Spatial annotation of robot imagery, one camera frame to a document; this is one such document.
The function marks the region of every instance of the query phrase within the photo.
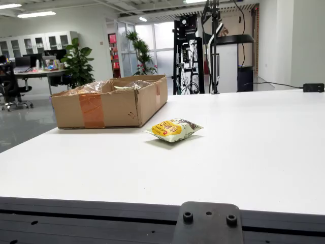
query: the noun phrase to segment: power adapter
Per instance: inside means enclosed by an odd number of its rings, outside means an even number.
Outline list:
[[[324,84],[323,83],[304,84],[303,91],[305,93],[323,93],[324,92]]]

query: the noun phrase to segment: ceiling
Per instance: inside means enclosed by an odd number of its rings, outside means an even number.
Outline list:
[[[258,2],[240,0],[238,5],[248,10]],[[148,22],[157,22],[174,20],[184,13],[200,14],[204,6],[204,2],[185,4],[183,0],[0,0],[0,5],[10,3],[21,4],[22,7],[0,10],[0,16],[16,17],[21,13],[103,5],[114,9],[118,20],[132,23],[142,22],[139,17],[145,17]],[[220,7],[222,11],[236,11],[232,0],[220,0]]]

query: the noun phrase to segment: white cabinet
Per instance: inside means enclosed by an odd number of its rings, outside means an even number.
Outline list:
[[[76,32],[54,32],[1,38],[0,55],[16,58],[25,54],[44,53],[45,50],[66,49],[72,39],[77,37]]]
[[[72,43],[72,39],[78,37],[76,32],[46,33],[48,50],[66,49]]]
[[[4,55],[6,58],[14,58],[10,51],[9,39],[0,39],[0,55]]]
[[[23,54],[43,53],[49,50],[46,45],[45,34],[21,36]]]
[[[22,57],[22,44],[20,37],[0,39],[0,55],[7,58]]]

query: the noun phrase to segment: metal bracket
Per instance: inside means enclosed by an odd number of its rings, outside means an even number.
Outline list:
[[[240,210],[223,203],[185,202],[172,244],[243,244]]]

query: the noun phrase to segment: black chair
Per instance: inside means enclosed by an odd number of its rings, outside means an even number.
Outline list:
[[[16,105],[24,106],[27,109],[33,108],[34,105],[31,101],[22,101],[21,94],[24,92],[29,92],[32,87],[19,87],[18,81],[15,77],[14,73],[14,66],[13,63],[5,64],[0,66],[0,70],[2,71],[3,75],[1,76],[1,88],[4,98],[5,98],[5,105],[2,107],[2,110],[10,111],[11,106]]]

